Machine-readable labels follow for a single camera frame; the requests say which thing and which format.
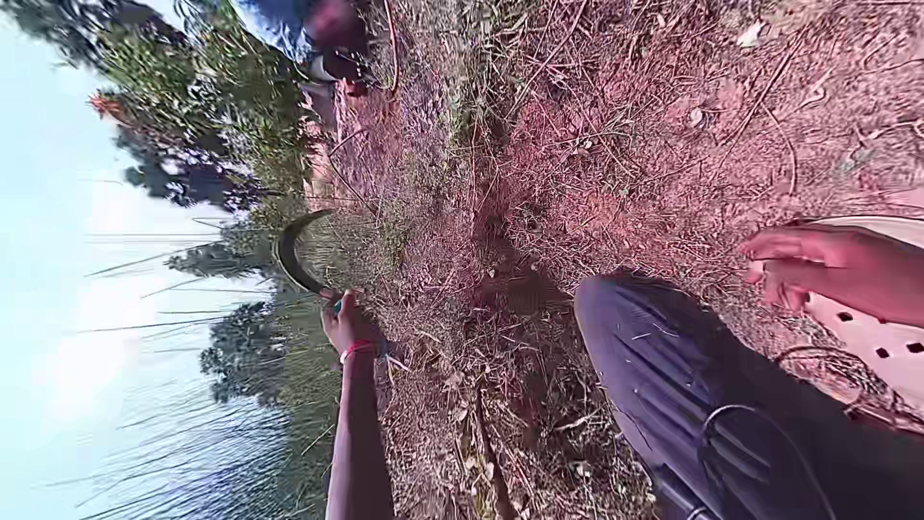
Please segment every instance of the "knee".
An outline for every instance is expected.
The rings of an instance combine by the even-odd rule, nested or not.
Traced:
[[[575,291],[575,307],[587,309],[597,306],[606,296],[613,294],[617,285],[614,279],[601,275],[581,280]]]

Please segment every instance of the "dark pants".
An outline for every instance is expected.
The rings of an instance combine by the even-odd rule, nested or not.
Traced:
[[[661,282],[595,277],[577,321],[615,419],[663,516],[924,518],[924,450],[851,422],[843,405],[742,345]],[[716,409],[733,407],[710,419]]]

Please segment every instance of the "wrist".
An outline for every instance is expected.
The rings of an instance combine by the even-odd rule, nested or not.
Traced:
[[[372,340],[355,340],[349,347],[340,353],[340,364],[344,364],[347,359],[361,353],[376,353],[376,346]]]

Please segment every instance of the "dry grass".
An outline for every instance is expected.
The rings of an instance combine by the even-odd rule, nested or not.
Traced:
[[[821,348],[783,365],[899,406],[830,335],[762,307],[736,245],[794,218],[924,215],[895,195],[924,184],[919,6],[391,7],[401,88],[341,107],[344,136],[369,131],[336,161],[391,237],[364,289],[407,368],[380,388],[399,516],[654,514],[570,311],[617,268],[698,295],[770,357]],[[757,16],[761,45],[735,45]]]

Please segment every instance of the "person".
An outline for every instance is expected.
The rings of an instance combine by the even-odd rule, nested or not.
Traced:
[[[741,248],[769,303],[811,292],[882,321],[924,327],[924,250],[865,229],[766,229]],[[666,282],[584,280],[575,315],[614,418],[651,477],[662,520],[921,517],[924,447],[851,421],[844,407],[741,344]],[[348,291],[324,330],[344,379],[328,518],[390,518],[376,418],[377,334]]]
[[[340,354],[344,374],[326,517],[391,519],[391,483],[375,400],[374,365],[380,333],[356,307],[353,291],[344,293],[338,313],[334,312],[335,299],[329,299],[321,316],[324,333]]]
[[[308,68],[318,81],[346,80],[347,91],[365,93],[350,52],[365,50],[365,29],[347,0],[235,0],[245,28],[258,40]]]

